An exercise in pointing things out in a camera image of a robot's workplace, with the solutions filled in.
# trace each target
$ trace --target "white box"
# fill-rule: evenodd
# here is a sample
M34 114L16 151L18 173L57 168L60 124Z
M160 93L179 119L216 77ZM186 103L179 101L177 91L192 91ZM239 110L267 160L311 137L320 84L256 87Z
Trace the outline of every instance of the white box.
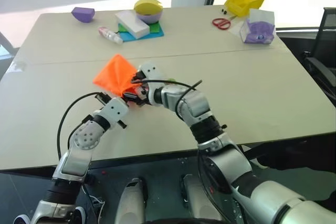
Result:
M116 13L116 17L118 22L136 39L150 33L149 26L140 20L134 11L123 10L122 12Z

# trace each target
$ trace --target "yellow container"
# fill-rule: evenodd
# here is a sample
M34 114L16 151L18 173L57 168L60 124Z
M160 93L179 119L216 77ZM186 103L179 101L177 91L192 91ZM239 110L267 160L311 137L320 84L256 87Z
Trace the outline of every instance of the yellow container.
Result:
M238 17L249 14L250 8L259 9L264 0L227 0L226 8Z

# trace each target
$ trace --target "green mat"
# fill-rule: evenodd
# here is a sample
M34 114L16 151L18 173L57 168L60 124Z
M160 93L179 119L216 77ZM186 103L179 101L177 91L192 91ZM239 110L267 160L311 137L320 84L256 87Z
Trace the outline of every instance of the green mat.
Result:
M121 25L121 24L118 24L118 29L119 29L119 32L127 31L126 28L124 28L123 25ZM149 25L149 31L150 31L151 34L158 33L160 31L159 22L156 22L154 24L150 24Z

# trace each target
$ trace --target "purple object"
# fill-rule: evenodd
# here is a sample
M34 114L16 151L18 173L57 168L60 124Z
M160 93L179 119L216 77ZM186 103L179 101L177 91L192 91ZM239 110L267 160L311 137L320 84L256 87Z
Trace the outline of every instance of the purple object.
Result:
M141 15L137 13L137 17L141 19L142 21L144 21L146 24L154 24L158 22L159 19L161 18L161 15L162 15L162 11L154 15Z
M93 8L75 7L71 13L79 21L89 23L93 19L94 11Z
M244 43L270 44L274 39L275 25L259 21L250 23L247 19L240 29L240 36Z

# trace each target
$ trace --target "blue mat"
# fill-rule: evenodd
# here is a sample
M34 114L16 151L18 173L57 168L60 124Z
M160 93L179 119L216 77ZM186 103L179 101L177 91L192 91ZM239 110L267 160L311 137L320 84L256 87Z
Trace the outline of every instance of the blue mat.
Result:
M133 35L131 35L127 31L122 31L119 33L119 35L124 42L139 40L139 39L134 38ZM160 27L160 31L158 33L148 34L146 36L141 37L140 39L152 39L152 38L162 37L162 36L164 36L164 33L163 33L162 28Z

